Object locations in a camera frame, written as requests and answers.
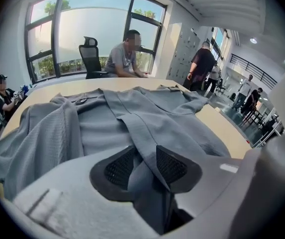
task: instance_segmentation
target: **black mesh chair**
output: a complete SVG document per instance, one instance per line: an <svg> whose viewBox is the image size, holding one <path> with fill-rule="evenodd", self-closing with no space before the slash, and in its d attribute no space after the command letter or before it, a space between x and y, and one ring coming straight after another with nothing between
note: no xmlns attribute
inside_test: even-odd
<svg viewBox="0 0 285 239"><path fill-rule="evenodd" d="M85 43L79 45L79 52L87 70L86 79L104 78L108 72L101 70L97 40L92 37L84 36Z"/></svg>

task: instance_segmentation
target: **white shirt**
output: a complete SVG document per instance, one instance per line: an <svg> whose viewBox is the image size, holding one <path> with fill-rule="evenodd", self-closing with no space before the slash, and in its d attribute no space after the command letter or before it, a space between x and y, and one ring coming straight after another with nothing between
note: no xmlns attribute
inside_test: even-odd
<svg viewBox="0 0 285 239"><path fill-rule="evenodd" d="M249 82L247 79L245 79L242 82L242 88L240 90L240 93L247 96L248 93L250 92L251 88L252 88L252 82Z"/></svg>
<svg viewBox="0 0 285 239"><path fill-rule="evenodd" d="M220 67L214 66L208 77L211 78L212 80L218 80L218 78L221 77Z"/></svg>

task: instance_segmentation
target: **man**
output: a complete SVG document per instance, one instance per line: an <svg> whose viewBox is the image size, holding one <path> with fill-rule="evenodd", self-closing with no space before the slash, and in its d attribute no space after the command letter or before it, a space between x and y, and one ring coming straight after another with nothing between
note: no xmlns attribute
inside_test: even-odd
<svg viewBox="0 0 285 239"><path fill-rule="evenodd" d="M192 59L190 72L187 79L191 81L190 91L199 90L207 74L212 71L215 59L210 51L210 44L205 41L202 48L197 51Z"/></svg>
<svg viewBox="0 0 285 239"><path fill-rule="evenodd" d="M0 74L0 119L8 122L17 109L15 103L18 99L13 98L14 90L6 88L6 78Z"/></svg>
<svg viewBox="0 0 285 239"><path fill-rule="evenodd" d="M256 106L258 98L260 98L260 93L263 92L262 88L258 88L258 90L253 90L251 95L246 100L245 105L241 109L241 114L247 114L251 111L253 106Z"/></svg>
<svg viewBox="0 0 285 239"><path fill-rule="evenodd" d="M144 74L137 68L136 50L141 46L140 33L137 30L129 30L125 35L125 41L115 46L108 57L105 71L109 77L140 77Z"/></svg>
<svg viewBox="0 0 285 239"><path fill-rule="evenodd" d="M248 77L248 80L245 79L242 82L242 85L239 88L239 94L232 106L233 109L235 109L237 111L237 109L239 109L245 102L246 97L248 96L251 88L252 88L252 79L253 79L253 75L250 74L250 76Z"/></svg>
<svg viewBox="0 0 285 239"><path fill-rule="evenodd" d="M220 78L221 78L221 69L220 69L220 67L217 65L217 61L215 61L214 67L213 67L212 71L210 72L210 74L208 75L208 80L207 80L207 87L206 87L206 89L207 89L208 86L210 86L210 84L212 83L212 86L211 86L210 91L211 91L212 93L214 93L216 84L217 84L217 82L218 82L218 79L220 79Z"/></svg>

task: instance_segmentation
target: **cabinet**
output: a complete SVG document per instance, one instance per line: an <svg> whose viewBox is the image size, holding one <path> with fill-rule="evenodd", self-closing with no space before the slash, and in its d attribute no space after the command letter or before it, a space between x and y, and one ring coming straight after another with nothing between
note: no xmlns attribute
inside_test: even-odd
<svg viewBox="0 0 285 239"><path fill-rule="evenodd" d="M199 42L200 39L191 31L191 27L182 23L169 25L156 77L174 80L183 85Z"/></svg>

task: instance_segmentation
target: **railing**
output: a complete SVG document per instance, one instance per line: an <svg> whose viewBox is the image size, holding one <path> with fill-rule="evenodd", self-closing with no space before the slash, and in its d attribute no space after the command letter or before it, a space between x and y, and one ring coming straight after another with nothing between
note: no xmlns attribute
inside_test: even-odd
<svg viewBox="0 0 285 239"><path fill-rule="evenodd" d="M277 81L275 81L271 76L265 73L262 69L251 64L250 62L248 62L247 60L239 56L232 54L230 62L239 66L240 68L244 69L245 71L249 72L256 78L258 78L262 83L264 83L270 89L273 89L273 87L277 84Z"/></svg>

